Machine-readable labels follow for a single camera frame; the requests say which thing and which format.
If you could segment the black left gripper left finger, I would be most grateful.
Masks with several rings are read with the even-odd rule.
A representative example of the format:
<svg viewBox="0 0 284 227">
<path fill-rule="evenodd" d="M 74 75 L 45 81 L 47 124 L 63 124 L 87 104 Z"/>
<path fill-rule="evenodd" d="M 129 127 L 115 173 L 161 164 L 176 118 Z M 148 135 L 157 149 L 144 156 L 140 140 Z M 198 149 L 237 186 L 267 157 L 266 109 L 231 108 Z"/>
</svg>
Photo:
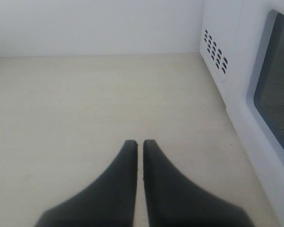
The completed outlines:
<svg viewBox="0 0 284 227">
<path fill-rule="evenodd" d="M 133 226 L 137 170 L 138 144 L 126 140 L 109 167 L 92 184 L 44 212 L 36 226 Z"/>
</svg>

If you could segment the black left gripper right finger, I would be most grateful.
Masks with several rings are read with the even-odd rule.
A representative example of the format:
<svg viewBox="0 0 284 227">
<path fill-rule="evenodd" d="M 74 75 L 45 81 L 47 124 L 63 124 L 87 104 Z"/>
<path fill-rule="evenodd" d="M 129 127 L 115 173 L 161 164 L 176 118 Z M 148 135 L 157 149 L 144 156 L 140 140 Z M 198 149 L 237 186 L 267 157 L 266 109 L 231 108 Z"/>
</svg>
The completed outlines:
<svg viewBox="0 0 284 227">
<path fill-rule="evenodd" d="M 244 209 L 199 187 L 164 155 L 143 143 L 143 181 L 151 227 L 252 227 Z"/>
</svg>

